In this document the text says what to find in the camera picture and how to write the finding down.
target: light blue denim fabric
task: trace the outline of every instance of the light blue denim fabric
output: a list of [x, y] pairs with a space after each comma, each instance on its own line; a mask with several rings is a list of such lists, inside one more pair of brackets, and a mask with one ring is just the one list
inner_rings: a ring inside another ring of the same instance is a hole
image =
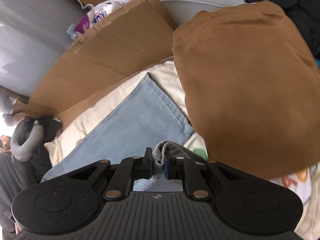
[[161, 141], [184, 145], [192, 133], [188, 119], [147, 73], [130, 95], [42, 181], [103, 159], [116, 164], [126, 157], [144, 156], [146, 147], [154, 149]]

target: brown pillow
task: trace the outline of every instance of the brown pillow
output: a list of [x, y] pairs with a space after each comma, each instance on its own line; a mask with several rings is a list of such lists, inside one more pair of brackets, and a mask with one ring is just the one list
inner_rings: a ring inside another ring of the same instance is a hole
[[320, 72], [279, 6], [201, 11], [173, 39], [189, 118], [210, 159], [264, 179], [320, 161]]

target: gray cloth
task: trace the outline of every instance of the gray cloth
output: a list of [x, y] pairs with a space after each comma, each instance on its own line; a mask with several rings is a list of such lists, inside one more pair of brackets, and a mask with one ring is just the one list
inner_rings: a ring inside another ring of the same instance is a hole
[[182, 156], [184, 158], [191, 158], [196, 162], [205, 163], [205, 160], [202, 157], [198, 156], [187, 148], [171, 141], [163, 141], [159, 143], [152, 152], [151, 179], [136, 180], [133, 186], [134, 191], [145, 191], [151, 188], [160, 179], [164, 171], [164, 156], [167, 148], [170, 150], [170, 153], [174, 158]]
[[11, 141], [11, 152], [14, 157], [22, 162], [27, 162], [32, 157], [33, 152], [41, 144], [44, 139], [44, 128], [42, 125], [35, 124], [28, 136], [27, 140], [23, 143], [19, 143], [21, 136], [26, 136], [25, 130], [22, 129], [25, 121], [20, 122], [15, 129]]
[[12, 240], [16, 236], [16, 232], [8, 233], [2, 229], [2, 240]]

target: white cable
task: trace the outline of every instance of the white cable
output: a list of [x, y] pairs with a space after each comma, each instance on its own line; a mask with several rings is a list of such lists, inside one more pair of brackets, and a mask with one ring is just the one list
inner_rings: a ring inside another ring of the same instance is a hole
[[77, 1], [80, 3], [82, 9], [86, 9], [87, 7], [91, 7], [91, 9], [94, 8], [93, 4], [91, 3], [88, 3], [85, 6], [83, 6], [83, 3], [80, 0], [77, 0]]
[[196, 0], [165, 0], [165, 1], [162, 1], [162, 3], [164, 3], [164, 2], [191, 2], [191, 3], [210, 5], [210, 6], [214, 6], [214, 7], [218, 7], [218, 8], [226, 7], [226, 6], [220, 5], [220, 4], [215, 4], [215, 3], [210, 3], [210, 2], [202, 2], [202, 1], [196, 1]]
[[127, 2], [130, 2], [130, 1], [132, 1], [132, 0], [108, 0], [108, 1], [105, 1], [103, 3], [112, 3], [112, 2], [125, 2], [125, 3], [127, 3]]

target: gray fabric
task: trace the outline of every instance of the gray fabric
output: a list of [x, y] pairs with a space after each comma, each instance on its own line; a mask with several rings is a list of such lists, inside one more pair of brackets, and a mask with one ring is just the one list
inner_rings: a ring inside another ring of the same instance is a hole
[[12, 201], [19, 192], [36, 184], [36, 178], [30, 161], [21, 162], [9, 154], [0, 153], [0, 170], [0, 225], [5, 232], [11, 233], [15, 231], [14, 222], [8, 215]]
[[16, 232], [8, 233], [2, 229], [2, 240], [12, 240], [16, 237]]
[[182, 156], [184, 158], [191, 158], [196, 162], [205, 163], [203, 158], [187, 148], [171, 141], [163, 141], [159, 143], [152, 152], [152, 178], [136, 180], [133, 186], [134, 191], [145, 191], [150, 189], [158, 182], [160, 177], [162, 177], [164, 171], [164, 156], [167, 148], [170, 150], [172, 157]]
[[22, 162], [30, 160], [32, 157], [33, 151], [41, 144], [44, 139], [44, 129], [42, 125], [36, 124], [33, 126], [28, 139], [22, 144], [19, 145], [18, 138], [21, 136], [21, 132], [24, 130], [19, 129], [19, 125], [23, 126], [23, 122], [20, 122], [15, 129], [11, 141], [11, 152], [14, 157]]

